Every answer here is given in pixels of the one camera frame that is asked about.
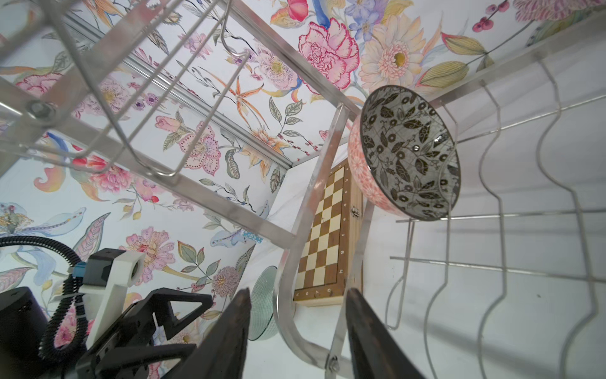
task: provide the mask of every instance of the chessboard square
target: chessboard square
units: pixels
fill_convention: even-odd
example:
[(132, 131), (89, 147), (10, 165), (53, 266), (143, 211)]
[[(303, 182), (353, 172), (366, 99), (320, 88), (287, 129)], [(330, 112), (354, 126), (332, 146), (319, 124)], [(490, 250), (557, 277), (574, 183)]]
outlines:
[(303, 255), (301, 255), (302, 257), (306, 257), (309, 254), (309, 241), (307, 241), (305, 243), (305, 246), (303, 246)]
[(328, 236), (330, 234), (325, 234), (325, 235), (321, 235), (320, 238), (318, 238), (318, 251), (322, 251), (326, 248), (328, 248)]
[(333, 210), (331, 208), (326, 208), (322, 211), (322, 222), (329, 221), (333, 216)]
[(312, 226), (320, 225), (321, 223), (322, 223), (322, 212), (316, 213), (316, 215), (313, 218)]
[(303, 257), (299, 260), (299, 272), (307, 270), (307, 257)]
[(333, 205), (333, 195), (328, 196), (324, 199), (324, 209), (330, 208)]
[(340, 202), (341, 200), (343, 200), (343, 189), (340, 189), (338, 191), (335, 191), (335, 193), (333, 193), (333, 198), (331, 199), (332, 204), (331, 205), (335, 205), (336, 203)]
[(328, 246), (335, 246), (339, 244), (339, 233), (341, 231), (340, 230), (335, 230), (334, 232), (330, 232), (330, 234), (328, 234)]
[(309, 241), (309, 254), (318, 252), (318, 239)]
[(307, 256), (307, 267), (305, 267), (306, 270), (313, 270), (316, 268), (317, 257), (318, 257), (317, 253), (310, 254)]
[(339, 181), (336, 181), (333, 186), (333, 193), (337, 192), (340, 189), (343, 189), (343, 183), (345, 182), (345, 179), (341, 178), (339, 179)]
[(345, 167), (341, 167), (337, 172), (335, 172), (335, 183), (337, 180), (341, 179), (345, 175)]
[(324, 272), (324, 284), (333, 284), (337, 282), (337, 264), (329, 264)]
[(313, 275), (313, 285), (315, 286), (321, 286), (324, 284), (324, 276), (326, 273), (326, 268), (325, 267), (319, 267), (316, 269), (316, 273)]
[(311, 228), (310, 240), (315, 240), (319, 236), (320, 236), (320, 225), (316, 225)]
[(305, 271), (305, 279), (303, 280), (303, 288), (309, 288), (313, 286), (313, 274), (315, 270)]
[(339, 245), (331, 246), (326, 250), (326, 265), (339, 261)]
[(330, 219), (330, 226), (328, 227), (328, 232), (334, 232), (335, 230), (339, 230), (341, 228), (341, 215), (336, 215), (335, 217)]
[(323, 266), (326, 266), (326, 250), (319, 251), (316, 258), (316, 268)]
[(325, 235), (325, 234), (332, 232), (332, 230), (330, 230), (331, 221), (332, 221), (332, 219), (330, 219), (320, 225), (320, 235)]
[(326, 199), (327, 197), (329, 197), (330, 195), (333, 194), (333, 190), (335, 188), (334, 184), (331, 184), (329, 186), (326, 186), (326, 188), (324, 189), (324, 198)]
[(333, 205), (333, 207), (331, 208), (332, 211), (330, 212), (330, 218), (333, 218), (335, 216), (338, 216), (341, 214), (341, 206), (342, 206), (343, 202), (340, 201), (338, 203), (336, 203), (335, 205)]
[(295, 281), (295, 289), (302, 289), (305, 283), (305, 271), (299, 272), (297, 274), (297, 279)]

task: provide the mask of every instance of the chessboard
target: chessboard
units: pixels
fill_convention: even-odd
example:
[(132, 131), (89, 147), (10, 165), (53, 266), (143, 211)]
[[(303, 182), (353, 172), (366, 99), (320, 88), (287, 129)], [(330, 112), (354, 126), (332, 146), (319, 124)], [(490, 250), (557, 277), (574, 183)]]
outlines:
[(339, 304), (351, 265), (362, 216), (362, 192), (347, 160), (328, 176), (295, 282), (293, 299), (304, 306)]

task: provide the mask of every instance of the metal dish rack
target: metal dish rack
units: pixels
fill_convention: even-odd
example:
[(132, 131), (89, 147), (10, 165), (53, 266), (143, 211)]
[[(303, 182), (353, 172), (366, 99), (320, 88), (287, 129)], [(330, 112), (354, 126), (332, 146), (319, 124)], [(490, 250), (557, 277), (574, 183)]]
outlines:
[[(81, 53), (75, 46), (72, 37), (68, 33), (68, 30), (62, 21), (62, 17), (68, 12), (70, 6), (72, 6), (75, 0), (63, 0), (61, 2), (57, 0), (39, 0), (39, 6), (43, 11), (43, 15), (34, 20), (29, 26), (21, 30), (19, 33), (12, 36), (2, 46), (0, 46), (0, 59), (4, 59), (8, 55), (11, 55), (17, 48), (25, 44), (30, 38), (37, 34), (43, 27), (51, 26), (54, 28), (57, 35), (60, 37), (61, 42), (65, 45), (66, 49), (72, 56), (75, 67), (72, 67), (47, 93), (43, 94), (40, 98), (23, 92), (19, 88), (11, 85), (4, 79), (0, 79), (0, 105), (4, 107), (4, 110), (0, 115), (3, 118), (14, 119), (8, 129), (0, 138), (0, 176), (3, 175), (18, 159), (19, 157), (33, 158), (47, 163), (57, 164), (60, 166), (67, 166), (76, 170), (85, 170), (88, 172), (100, 172), (98, 170), (86, 169), (81, 166), (74, 166), (69, 161), (74, 158), (81, 158), (92, 152), (96, 152), (101, 156), (107, 157), (110, 160), (110, 164), (101, 170), (108, 170), (111, 164), (117, 164), (125, 167), (128, 170), (148, 178), (162, 187), (165, 187), (169, 191), (189, 200), (197, 205), (204, 207), (205, 209), (211, 210), (230, 220), (234, 224), (241, 226), (244, 229), (250, 230), (257, 233), (264, 238), (269, 239), (273, 244), (284, 249), (280, 265), (278, 267), (278, 274), (275, 282), (274, 289), (274, 317), (278, 325), (278, 329), (292, 352), (299, 357), (302, 361), (320, 367), (325, 370), (326, 378), (334, 378), (337, 374), (345, 378), (353, 378), (353, 369), (351, 361), (348, 358), (341, 356), (341, 350), (345, 340), (345, 309), (341, 307), (341, 313), (336, 326), (335, 334), (333, 337), (333, 343), (329, 349), (318, 346), (310, 341), (304, 339), (297, 327), (292, 316), (293, 300), (293, 286), (295, 282), (295, 275), (297, 272), (299, 257), (303, 250), (303, 246), (307, 239), (308, 231), (311, 228), (315, 210), (318, 202), (321, 199), (321, 193), (324, 191), (325, 183), (328, 177), (328, 173), (331, 168), (331, 164), (336, 154), (336, 150), (340, 144), (342, 144), (342, 134), (345, 128), (345, 123), (348, 119), (355, 120), (359, 115), (360, 109), (354, 105), (343, 93), (333, 87), (330, 82), (322, 76), (311, 64), (309, 64), (303, 56), (301, 56), (290, 44), (288, 44), (282, 37), (278, 35), (269, 25), (267, 25), (256, 13), (247, 7), (242, 0), (214, 0), (212, 3), (208, 2), (207, 11), (203, 14), (203, 17), (190, 29), (187, 36), (191, 35), (200, 23), (208, 16), (208, 14), (217, 5), (224, 9), (223, 15), (219, 18), (219, 21), (214, 25), (211, 32), (208, 33), (208, 37), (198, 47), (200, 51), (205, 43), (208, 42), (210, 36), (215, 30), (221, 28), (222, 32), (225, 30), (228, 18), (231, 16), (233, 20), (238, 22), (240, 25), (245, 27), (256, 39), (258, 39), (263, 45), (269, 48), (276, 56), (282, 59), (290, 68), (292, 68), (305, 82), (312, 85), (327, 101), (336, 107), (334, 117), (332, 119), (328, 138), (324, 144), (324, 148), (319, 154), (319, 160), (313, 171), (311, 180), (307, 187), (307, 191), (304, 196), (304, 200), (301, 208), (295, 219), (295, 224), (291, 231), (285, 230), (277, 225), (272, 224), (269, 221), (263, 220), (260, 217), (254, 215), (251, 212), (233, 204), (232, 202), (223, 199), (219, 195), (213, 193), (212, 190), (201, 186), (196, 181), (187, 178), (181, 174), (181, 170), (185, 164), (185, 161), (191, 154), (195, 144), (191, 144), (188, 151), (185, 153), (181, 162), (175, 169), (163, 166), (157, 161), (141, 154), (136, 151), (130, 144), (136, 134), (144, 127), (144, 124), (149, 120), (156, 107), (152, 107), (151, 111), (147, 114), (143, 121), (137, 126), (137, 128), (130, 134), (126, 135), (122, 130), (119, 119), (120, 117), (130, 108), (130, 106), (136, 101), (138, 96), (151, 84), (155, 83), (159, 85), (163, 90), (163, 94), (160, 97), (160, 101), (157, 104), (161, 104), (167, 96), (172, 96), (183, 101), (183, 96), (179, 97), (179, 87), (177, 83), (180, 77), (188, 69), (189, 65), (193, 62), (194, 57), (198, 54), (198, 51), (192, 54), (192, 58), (183, 66), (182, 70), (173, 79), (166, 79), (162, 76), (162, 70), (169, 60), (174, 57), (176, 52), (181, 48), (181, 45), (187, 40), (183, 38), (181, 43), (178, 44), (168, 54), (168, 56), (160, 63), (160, 65), (154, 70), (147, 70), (146, 72), (139, 71), (145, 77), (145, 83), (140, 89), (131, 97), (128, 103), (118, 113), (113, 113), (111, 108), (108, 106), (101, 91), (99, 89), (99, 83), (120, 63), (131, 59), (131, 52), (135, 47), (138, 46), (146, 36), (151, 33), (156, 26), (162, 22), (180, 3), (180, 0), (160, 0), (160, 6), (148, 7), (147, 1), (140, 2), (132, 11), (128, 12), (124, 18), (122, 18), (106, 35), (101, 37), (94, 45), (92, 49)], [(424, 340), (425, 340), (425, 351), (427, 353), (427, 359), (430, 363), (431, 371), (434, 377), (437, 377), (433, 365), (431, 363), (431, 355), (427, 346), (427, 320), (431, 311), (431, 307), (435, 299), (440, 295), (442, 290), (448, 284), (448, 268), (450, 266), (469, 267), (474, 269), (485, 269), (495, 270), (502, 275), (502, 293), (495, 299), (490, 307), (486, 310), (486, 313), (482, 317), (478, 329), (478, 362), (481, 368), (482, 376), (485, 378), (486, 373), (484, 371), (483, 354), (482, 354), (482, 332), (486, 321), (488, 320), (492, 310), (507, 296), (507, 274), (511, 272), (529, 274), (529, 275), (541, 275), (547, 277), (561, 277), (574, 280), (582, 280), (587, 284), (587, 290), (591, 299), (591, 309), (587, 314), (578, 321), (575, 327), (569, 331), (568, 337), (561, 349), (561, 356), (559, 362), (559, 375), (564, 378), (566, 376), (566, 362), (567, 355), (570, 346), (574, 342), (575, 336), (579, 331), (586, 326), (599, 312), (598, 301), (595, 294), (595, 283), (606, 283), (605, 279), (596, 278), (592, 274), (592, 266), (590, 257), (588, 254), (587, 238), (585, 234), (585, 226), (583, 222), (583, 214), (587, 213), (588, 210), (581, 209), (579, 201), (576, 196), (576, 192), (569, 187), (558, 182), (554, 179), (548, 171), (546, 171), (541, 164), (541, 143), (537, 148), (537, 160), (542, 173), (557, 186), (567, 190), (574, 202), (574, 209), (563, 210), (561, 212), (529, 212), (529, 213), (504, 213), (502, 200), (498, 194), (494, 193), (489, 186), (484, 183), (482, 178), (482, 165), (486, 153), (490, 150), (493, 143), (500, 137), (501, 132), (505, 129), (509, 129), (523, 123), (544, 118), (550, 115), (556, 115), (551, 126), (543, 134), (541, 141), (545, 135), (550, 131), (551, 127), (555, 125), (562, 112), (567, 109), (582, 106), (589, 102), (603, 99), (606, 95), (600, 95), (592, 99), (588, 99), (583, 102), (576, 104), (568, 104), (563, 106), (559, 100), (559, 91), (556, 81), (553, 79), (549, 69), (544, 65), (542, 60), (550, 54), (556, 53), (563, 49), (571, 47), (577, 41), (582, 39), (596, 39), (603, 38), (606, 32), (606, 15), (598, 14), (586, 21), (574, 25), (567, 30), (560, 32), (557, 37), (547, 39), (530, 49), (524, 50), (518, 56), (515, 56), (509, 60), (497, 63), (479, 74), (476, 74), (453, 87), (445, 89), (438, 96), (434, 96), (431, 99), (432, 105), (436, 108), (444, 107), (448, 112), (447, 104), (476, 91), (477, 89), (485, 89), (487, 96), (490, 97), (494, 106), (496, 107), (498, 116), (498, 127), (495, 130), (481, 133), (477, 136), (463, 139), (458, 143), (463, 143), (469, 139), (485, 136), (488, 134), (494, 134), (493, 142), (491, 142), (486, 148), (482, 158), (480, 160), (479, 176), (480, 180), (486, 191), (492, 194), (493, 197), (499, 203), (499, 212), (491, 215), (470, 215), (470, 216), (450, 216), (444, 218), (447, 222), (447, 245), (446, 245), (446, 256), (445, 260), (420, 260), (411, 257), (411, 247), (413, 240), (413, 232), (416, 224), (416, 220), (403, 220), (401, 222), (408, 222), (408, 238), (405, 246), (405, 257), (392, 257), (396, 260), (404, 260), (404, 273), (401, 279), (394, 285), (394, 289), (397, 285), (402, 283), (401, 296), (399, 300), (398, 310), (398, 323), (395, 326), (390, 326), (387, 323), (387, 311), (385, 314), (385, 324), (389, 329), (397, 329), (400, 323), (400, 317), (402, 314), (402, 304), (404, 301), (405, 285), (407, 282), (408, 264), (411, 261), (424, 262), (428, 264), (441, 264), (445, 266), (444, 271), (444, 282), (442, 286), (436, 291), (431, 298), (430, 304), (427, 307), (424, 319)], [(238, 65), (231, 79), (225, 86), (224, 91), (216, 98), (216, 102), (212, 108), (206, 110), (207, 117), (204, 122), (204, 127), (201, 128), (195, 139), (200, 138), (206, 125), (215, 116), (217, 108), (224, 98), (225, 94), (233, 84), (238, 73), (243, 68), (244, 64), (249, 58), (248, 52), (237, 52), (229, 47), (223, 38), (221, 33), (222, 43), (225, 48), (233, 55), (238, 56), (242, 59), (242, 63)], [(516, 73), (519, 70), (527, 67), (533, 63), (540, 63), (545, 70), (545, 73), (550, 78), (553, 84), (554, 95), (556, 97), (557, 109), (552, 112), (541, 113), (531, 117), (527, 120), (510, 124), (507, 126), (501, 125), (501, 108), (498, 102), (490, 93), (487, 85), (497, 82), (498, 80)], [(106, 117), (109, 120), (106, 128), (103, 130), (94, 129), (80, 120), (74, 119), (70, 116), (72, 110), (84, 99), (85, 96), (92, 92), (103, 108)], [(43, 135), (46, 130), (53, 129), (56, 132), (64, 135), (68, 139), (87, 146), (81, 152), (70, 153), (62, 152), (51, 149), (47, 146), (37, 144), (38, 139)], [(110, 136), (110, 131), (115, 132), (118, 136), (118, 141)], [(67, 162), (63, 159), (53, 159), (48, 156), (42, 156), (41, 153), (52, 153), (67, 157)], [(353, 278), (359, 275), (362, 266), (362, 259), (364, 256), (364, 249), (366, 246), (368, 233), (370, 230), (371, 219), (373, 216), (374, 205), (368, 202), (365, 207), (363, 214), (362, 230), (360, 239), (356, 245), (355, 255), (353, 258), (353, 267), (350, 271), (350, 276), (347, 283), (351, 283)], [(594, 209), (590, 212), (605, 212), (606, 209)], [(547, 272), (533, 271), (533, 270), (519, 270), (507, 266), (506, 262), (506, 248), (504, 244), (504, 219), (507, 217), (516, 216), (530, 216), (530, 215), (552, 215), (552, 214), (566, 214), (572, 213), (576, 215), (579, 237), (582, 246), (582, 253), (585, 263), (585, 275), (580, 277), (570, 277), (566, 275), (551, 274)], [(473, 219), (473, 218), (498, 218), (500, 225), (500, 238), (501, 238), (501, 264), (498, 266), (489, 265), (478, 265), (478, 264), (465, 264), (450, 261), (449, 257), (449, 241), (450, 241), (450, 225), (452, 221)]]

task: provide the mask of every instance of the pink bowl exterior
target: pink bowl exterior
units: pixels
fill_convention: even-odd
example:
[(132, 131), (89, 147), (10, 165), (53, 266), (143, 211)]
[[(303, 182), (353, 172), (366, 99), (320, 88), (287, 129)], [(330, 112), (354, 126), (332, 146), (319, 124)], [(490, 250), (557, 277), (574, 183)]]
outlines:
[(370, 168), (364, 158), (364, 151), (362, 150), (362, 141), (360, 141), (360, 116), (353, 123), (353, 127), (349, 133), (349, 143), (347, 144), (347, 155), (349, 160), (349, 167), (351, 169), (351, 175), (356, 181), (362, 193), (366, 198), (373, 202), (376, 206), (392, 213), (396, 216), (406, 216), (404, 212), (399, 210), (393, 203), (385, 196), (383, 191), (376, 184), (373, 178)]

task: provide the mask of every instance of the floral backdrop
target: floral backdrop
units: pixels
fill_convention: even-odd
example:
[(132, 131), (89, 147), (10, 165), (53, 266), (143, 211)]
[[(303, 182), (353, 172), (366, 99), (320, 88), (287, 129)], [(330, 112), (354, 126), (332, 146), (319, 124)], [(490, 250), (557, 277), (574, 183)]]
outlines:
[[(5, 3), (2, 19), (5, 17), (13, 22), (0, 23), (0, 33), (10, 36), (31, 19), (30, 4)], [(78, 49), (89, 47), (85, 41), (78, 41)], [(64, 47), (47, 31), (1, 62), (0, 75), (40, 96), (70, 67), (71, 59)], [(127, 133), (145, 120), (146, 110), (158, 107), (133, 141), (135, 147), (174, 167), (195, 144), (183, 174), (266, 218), (285, 170), (224, 135), (214, 124), (195, 141), (202, 116), (170, 99), (158, 104), (158, 88), (148, 88), (129, 109), (124, 109), (142, 82), (141, 77), (119, 67), (100, 86), (112, 110), (125, 111), (121, 125)], [(97, 128), (107, 123), (99, 103), (91, 96), (77, 106), (72, 116)], [(6, 122), (0, 123), (2, 129), (6, 126)], [(85, 148), (52, 130), (39, 143), (66, 152)], [(93, 154), (73, 159), (73, 164), (103, 169), (109, 165), (109, 158)], [(129, 288), (125, 307), (160, 287), (213, 296), (212, 308), (201, 318), (171, 340), (158, 334), (157, 343), (200, 342), (234, 295), (255, 244), (262, 241), (260, 236), (122, 167), (110, 165), (104, 173), (87, 173), (33, 159), (20, 159), (0, 178), (0, 237), (9, 235), (56, 239), (72, 247), (83, 261), (105, 247), (145, 253), (142, 277)], [(0, 292), (28, 286), (48, 317), (56, 309), (54, 297), (61, 294), (66, 277), (67, 263), (57, 254), (27, 246), (0, 249)], [(191, 310), (180, 304), (173, 306), (181, 314)], [(93, 323), (90, 320), (89, 330)], [(71, 341), (75, 328), (72, 308), (61, 324), (55, 345)], [(159, 378), (174, 364), (168, 361), (151, 365), (150, 378)]]
[[(422, 95), (436, 93), (602, 10), (605, 2), (244, 1), (360, 106), (370, 92), (386, 84)], [(85, 0), (73, 11), (106, 32), (138, 2)], [(136, 56), (152, 67), (158, 65), (209, 3), (183, 0), (136, 49)], [(168, 63), (169, 75), (176, 75), (197, 51), (220, 12), (212, 11)], [(226, 37), (232, 48), (248, 50), (251, 58), (219, 110), (293, 162), (321, 149), (334, 107), (234, 21), (229, 22)], [(238, 63), (216, 32), (194, 57), (181, 84), (212, 103)]]

